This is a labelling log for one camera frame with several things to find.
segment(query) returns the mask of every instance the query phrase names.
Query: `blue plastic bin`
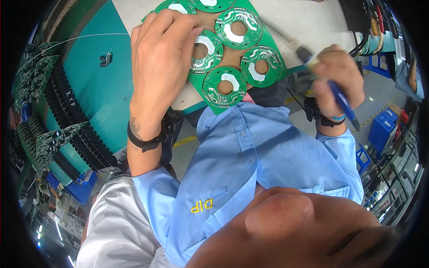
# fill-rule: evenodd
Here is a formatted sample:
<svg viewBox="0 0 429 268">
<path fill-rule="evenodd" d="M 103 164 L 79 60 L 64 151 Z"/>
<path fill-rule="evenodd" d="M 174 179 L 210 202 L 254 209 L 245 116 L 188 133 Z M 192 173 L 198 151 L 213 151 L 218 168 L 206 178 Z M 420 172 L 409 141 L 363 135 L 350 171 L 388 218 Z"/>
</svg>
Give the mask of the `blue plastic bin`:
<svg viewBox="0 0 429 268">
<path fill-rule="evenodd" d="M 374 118 L 368 140 L 374 145 L 378 153 L 383 151 L 389 134 L 395 126 L 396 124 L 390 119 L 390 115 L 384 112 Z"/>
<path fill-rule="evenodd" d="M 383 111 L 383 114 L 387 116 L 387 118 L 389 118 L 393 123 L 396 124 L 396 122 L 398 121 L 398 116 L 389 108 L 385 109 Z"/>
</svg>

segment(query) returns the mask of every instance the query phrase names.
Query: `blue wristband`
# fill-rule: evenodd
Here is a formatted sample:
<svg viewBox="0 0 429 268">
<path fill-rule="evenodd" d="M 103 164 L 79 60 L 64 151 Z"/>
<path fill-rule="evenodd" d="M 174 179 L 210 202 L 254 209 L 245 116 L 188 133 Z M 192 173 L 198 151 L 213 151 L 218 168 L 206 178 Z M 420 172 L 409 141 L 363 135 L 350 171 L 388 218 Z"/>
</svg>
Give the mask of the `blue wristband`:
<svg viewBox="0 0 429 268">
<path fill-rule="evenodd" d="M 346 117 L 346 115 L 344 114 L 344 115 L 343 115 L 343 116 L 341 116 L 341 117 L 335 117 L 335 116 L 332 116 L 331 118 L 332 118 L 332 119 L 334 119 L 334 120 L 336 120 L 336 121 L 342 121 L 345 117 Z"/>
</svg>

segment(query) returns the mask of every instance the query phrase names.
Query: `tattoo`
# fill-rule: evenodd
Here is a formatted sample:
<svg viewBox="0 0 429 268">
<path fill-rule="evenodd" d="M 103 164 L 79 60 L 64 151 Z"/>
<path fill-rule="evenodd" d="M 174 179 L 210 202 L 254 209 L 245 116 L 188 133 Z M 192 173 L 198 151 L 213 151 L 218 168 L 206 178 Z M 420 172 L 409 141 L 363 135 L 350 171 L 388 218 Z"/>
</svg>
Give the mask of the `tattoo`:
<svg viewBox="0 0 429 268">
<path fill-rule="evenodd" d="M 136 136 L 136 138 L 138 138 L 139 140 L 143 140 L 139 135 L 140 123 L 137 121 L 135 117 L 131 118 L 130 120 L 130 129 L 131 129 L 131 132 L 134 134 L 134 136 Z"/>
</svg>

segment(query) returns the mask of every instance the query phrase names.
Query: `white work table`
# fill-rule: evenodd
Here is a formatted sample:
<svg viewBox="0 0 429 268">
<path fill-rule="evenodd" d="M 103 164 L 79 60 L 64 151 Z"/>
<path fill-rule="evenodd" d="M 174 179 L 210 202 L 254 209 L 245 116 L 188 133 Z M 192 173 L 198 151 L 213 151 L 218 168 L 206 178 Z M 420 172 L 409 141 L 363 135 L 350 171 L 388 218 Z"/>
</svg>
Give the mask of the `white work table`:
<svg viewBox="0 0 429 268">
<path fill-rule="evenodd" d="M 154 10 L 162 0 L 112 0 L 128 33 L 140 25 L 141 20 Z M 318 53 L 332 44 L 345 51 L 355 47 L 353 34 L 347 30 L 346 21 L 338 0 L 250 0 L 259 15 L 270 25 L 283 29 L 299 43 Z M 302 65 L 283 39 L 271 33 L 288 69 Z M 172 104 L 175 110 L 192 111 L 203 101 L 195 88 L 187 82 Z"/>
</svg>

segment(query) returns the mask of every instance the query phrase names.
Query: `light blue shirt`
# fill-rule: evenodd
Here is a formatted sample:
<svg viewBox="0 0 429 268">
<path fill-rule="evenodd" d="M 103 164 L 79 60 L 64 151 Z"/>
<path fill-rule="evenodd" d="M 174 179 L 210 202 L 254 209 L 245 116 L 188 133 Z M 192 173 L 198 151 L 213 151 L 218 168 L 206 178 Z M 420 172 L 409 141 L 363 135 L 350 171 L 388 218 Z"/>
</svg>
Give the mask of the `light blue shirt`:
<svg viewBox="0 0 429 268">
<path fill-rule="evenodd" d="M 196 150 L 182 183 L 164 168 L 133 178 L 155 237 L 173 264 L 185 266 L 194 252 L 255 195 L 293 187 L 306 193 L 349 198 L 361 204 L 355 140 L 303 133 L 285 107 L 241 102 L 215 116 L 207 108 L 198 122 Z"/>
<path fill-rule="evenodd" d="M 417 90 L 416 92 L 413 91 L 413 89 L 408 84 L 408 74 L 410 72 L 410 64 L 406 63 L 405 61 L 402 61 L 401 64 L 395 67 L 395 87 L 399 89 L 400 91 L 404 92 L 414 100 L 418 102 L 422 102 L 422 100 L 425 98 L 424 92 L 423 92 L 423 85 L 422 85 L 422 78 L 420 76 L 420 70 L 417 67 L 416 68 L 416 82 L 417 82 Z"/>
</svg>

